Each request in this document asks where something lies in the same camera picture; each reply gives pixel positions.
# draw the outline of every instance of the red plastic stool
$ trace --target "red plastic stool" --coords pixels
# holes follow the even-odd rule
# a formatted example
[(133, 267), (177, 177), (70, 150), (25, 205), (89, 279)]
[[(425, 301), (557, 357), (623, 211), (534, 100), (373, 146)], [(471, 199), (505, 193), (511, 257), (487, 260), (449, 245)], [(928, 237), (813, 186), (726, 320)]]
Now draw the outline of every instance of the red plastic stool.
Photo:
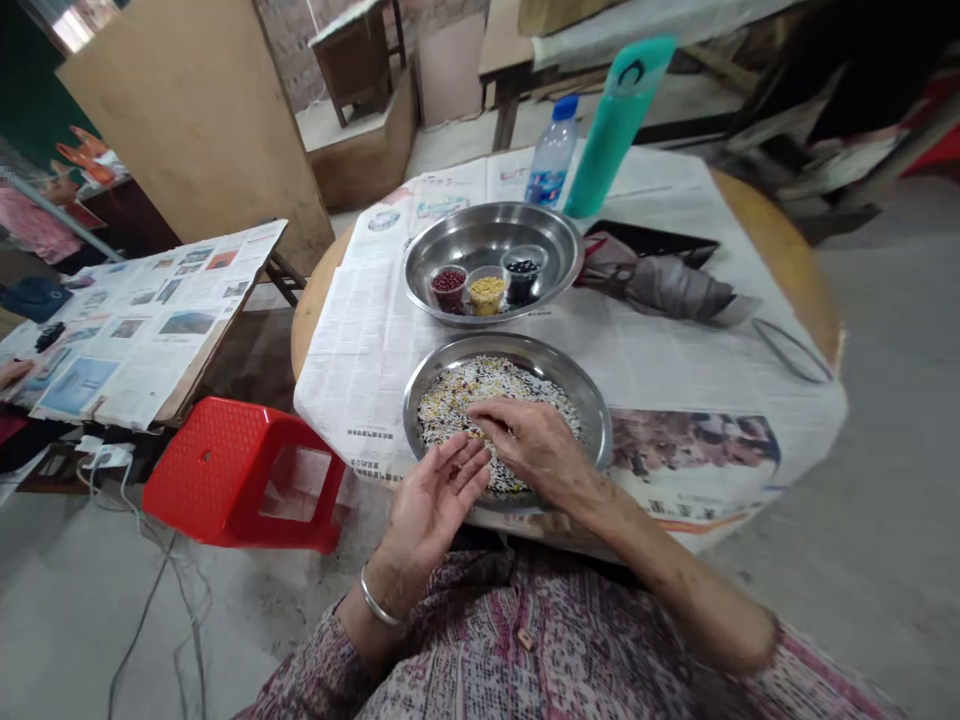
[[(329, 453), (313, 516), (264, 515), (264, 493), (296, 472), (295, 454)], [(197, 542), (222, 547), (310, 548), (329, 554), (346, 465), (303, 420), (250, 403), (209, 397), (190, 413), (143, 491), (143, 509)]]

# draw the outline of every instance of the cup of yellow grains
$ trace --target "cup of yellow grains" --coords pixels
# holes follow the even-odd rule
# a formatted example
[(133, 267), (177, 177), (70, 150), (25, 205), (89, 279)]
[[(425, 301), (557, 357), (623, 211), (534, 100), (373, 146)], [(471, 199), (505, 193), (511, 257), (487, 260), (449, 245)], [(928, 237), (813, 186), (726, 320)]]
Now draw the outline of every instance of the cup of yellow grains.
[(503, 268), (499, 265), (477, 268), (467, 275), (466, 286), (474, 315), (489, 316), (500, 312), (503, 294), (507, 290)]

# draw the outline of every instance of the plastic cup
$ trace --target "plastic cup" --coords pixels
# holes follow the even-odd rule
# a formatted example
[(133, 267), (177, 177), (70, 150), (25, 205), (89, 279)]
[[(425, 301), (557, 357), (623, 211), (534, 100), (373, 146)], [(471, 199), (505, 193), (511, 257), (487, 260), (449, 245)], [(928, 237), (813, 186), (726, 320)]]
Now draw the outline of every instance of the plastic cup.
[[(503, 254), (500, 265), (503, 267), (505, 277), (509, 280), (509, 289), (507, 290), (507, 302), (509, 304), (522, 307), (533, 302), (533, 286), (540, 278), (540, 273), (543, 272), (548, 257), (547, 251), (539, 245), (519, 245)], [(511, 265), (524, 261), (536, 263), (537, 267), (528, 272), (510, 270)]]
[[(490, 278), (499, 280), (494, 283), (492, 291), (475, 291), (474, 285), (478, 280)], [(470, 293), (470, 302), (473, 303), (473, 314), (479, 316), (496, 315), (500, 312), (500, 304), (507, 289), (507, 280), (503, 268), (499, 265), (485, 265), (467, 275), (467, 292)]]
[[(463, 275), (464, 282), (449, 290), (437, 290), (433, 283), (445, 272), (457, 272)], [(451, 315), (463, 315), (463, 286), (466, 284), (467, 271), (459, 265), (444, 265), (430, 278), (430, 292), (437, 300), (437, 307)]]

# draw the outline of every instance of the bottle label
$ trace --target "bottle label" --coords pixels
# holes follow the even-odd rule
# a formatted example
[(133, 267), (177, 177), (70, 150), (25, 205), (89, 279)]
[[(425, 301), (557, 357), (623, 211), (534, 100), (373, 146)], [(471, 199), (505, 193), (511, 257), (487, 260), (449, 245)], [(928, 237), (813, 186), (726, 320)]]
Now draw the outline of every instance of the bottle label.
[(567, 179), (567, 171), (530, 173), (530, 182), (527, 184), (527, 194), (524, 198), (534, 205), (553, 207), (560, 199), (563, 190), (563, 181)]

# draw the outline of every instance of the round table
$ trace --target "round table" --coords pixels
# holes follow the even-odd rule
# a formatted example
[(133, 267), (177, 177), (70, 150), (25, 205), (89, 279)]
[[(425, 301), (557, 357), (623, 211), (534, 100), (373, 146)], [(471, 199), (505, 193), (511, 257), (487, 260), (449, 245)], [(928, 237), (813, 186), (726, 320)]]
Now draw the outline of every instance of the round table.
[[(793, 305), (797, 318), (827, 362), (836, 368), (840, 352), (840, 318), (807, 241), (776, 206), (752, 187), (716, 170), (711, 172), (724, 200)], [(353, 227), (347, 228), (324, 253), (297, 305), (290, 333), (290, 357), (297, 379), (327, 299), (333, 272), (343, 260)]]

